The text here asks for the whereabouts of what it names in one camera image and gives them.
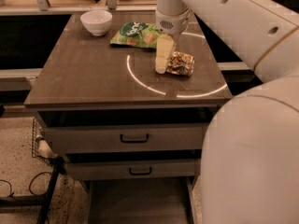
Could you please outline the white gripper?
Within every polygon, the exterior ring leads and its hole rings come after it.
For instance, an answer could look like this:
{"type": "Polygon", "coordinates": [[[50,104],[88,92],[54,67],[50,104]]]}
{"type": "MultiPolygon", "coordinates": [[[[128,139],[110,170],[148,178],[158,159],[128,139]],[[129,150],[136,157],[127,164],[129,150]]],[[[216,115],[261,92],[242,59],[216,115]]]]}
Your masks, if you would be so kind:
{"type": "Polygon", "coordinates": [[[157,39],[155,70],[158,74],[163,74],[176,48],[174,40],[178,40],[188,27],[190,10],[187,9],[179,15],[165,15],[156,10],[155,16],[157,28],[163,33],[157,39]]]}

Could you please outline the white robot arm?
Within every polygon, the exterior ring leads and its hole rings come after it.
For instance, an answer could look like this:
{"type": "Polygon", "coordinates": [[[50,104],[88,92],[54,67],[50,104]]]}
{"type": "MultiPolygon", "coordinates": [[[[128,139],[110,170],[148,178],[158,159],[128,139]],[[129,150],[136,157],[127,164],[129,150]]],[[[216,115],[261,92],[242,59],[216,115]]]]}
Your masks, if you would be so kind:
{"type": "Polygon", "coordinates": [[[188,9],[262,82],[228,101],[206,130],[203,223],[299,224],[297,13],[271,0],[157,0],[157,19],[188,9]]]}

